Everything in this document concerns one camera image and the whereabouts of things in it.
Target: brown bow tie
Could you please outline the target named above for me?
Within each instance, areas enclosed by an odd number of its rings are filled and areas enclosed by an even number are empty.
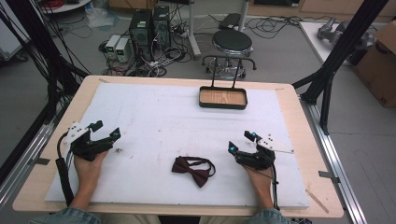
[[[208,163],[209,164],[209,169],[207,170],[193,170],[190,168],[190,166],[194,165],[200,165],[203,163]],[[213,174],[210,174],[210,170],[213,167]],[[214,175],[216,172],[216,167],[215,165],[207,159],[199,158],[199,157],[177,157],[175,159],[175,163],[172,167],[172,172],[174,173],[190,173],[192,175],[192,178],[195,180],[195,183],[201,188],[207,181],[207,179]]]

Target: sleeve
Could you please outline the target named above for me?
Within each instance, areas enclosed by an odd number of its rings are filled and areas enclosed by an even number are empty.
[[[245,221],[245,224],[297,224],[282,216],[276,209],[262,209],[256,216]]]
[[[100,224],[98,217],[74,207],[67,207],[55,214],[36,217],[29,224]]]

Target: wooden table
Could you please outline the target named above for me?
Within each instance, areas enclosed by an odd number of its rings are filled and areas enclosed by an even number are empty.
[[[80,121],[89,106],[96,88],[101,83],[134,83],[147,85],[210,86],[209,80],[146,78],[146,77],[86,77],[75,98],[67,108],[61,122],[53,133],[41,158],[50,159],[48,165],[37,164],[30,173],[18,194],[13,208],[17,211],[56,212],[65,208],[65,203],[46,202],[47,191],[57,172],[56,145],[59,137],[67,132],[70,124]],[[217,86],[229,87],[229,81],[217,81]],[[332,181],[318,175],[327,171],[321,158],[318,145],[309,127],[304,111],[294,88],[290,84],[238,82],[237,88],[273,90],[280,104],[282,115],[288,127],[290,141],[299,163],[306,193],[311,206],[307,209],[284,209],[286,217],[341,217],[344,214]],[[159,205],[131,203],[92,203],[90,212],[126,213],[153,215],[190,215],[190,216],[252,216],[256,207],[249,206],[197,206],[197,205]]]

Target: chair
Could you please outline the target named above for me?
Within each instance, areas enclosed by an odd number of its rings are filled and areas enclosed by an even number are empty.
[[[206,58],[213,57],[213,60],[211,60],[210,63],[206,66],[207,73],[210,74],[214,72],[215,75],[221,75],[225,73],[227,76],[221,77],[226,78],[233,78],[234,76],[243,78],[246,76],[246,69],[243,67],[243,65],[241,64],[238,69],[238,66],[233,66],[233,60],[242,59],[253,62],[251,59],[248,58],[252,45],[250,37],[242,32],[235,30],[221,30],[213,35],[212,44],[217,50],[225,53],[225,56],[205,56],[203,58],[203,65],[205,65]],[[224,62],[215,63],[216,58],[224,59]]]

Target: human hand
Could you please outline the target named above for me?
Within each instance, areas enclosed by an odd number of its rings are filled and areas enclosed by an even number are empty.
[[[258,171],[247,166],[243,167],[259,200],[260,208],[274,208],[271,199],[272,168]]]
[[[102,162],[108,151],[96,155],[94,161],[86,161],[79,156],[74,157],[74,164],[78,175],[78,192],[70,206],[83,210],[88,208],[91,197],[96,190],[101,173]]]

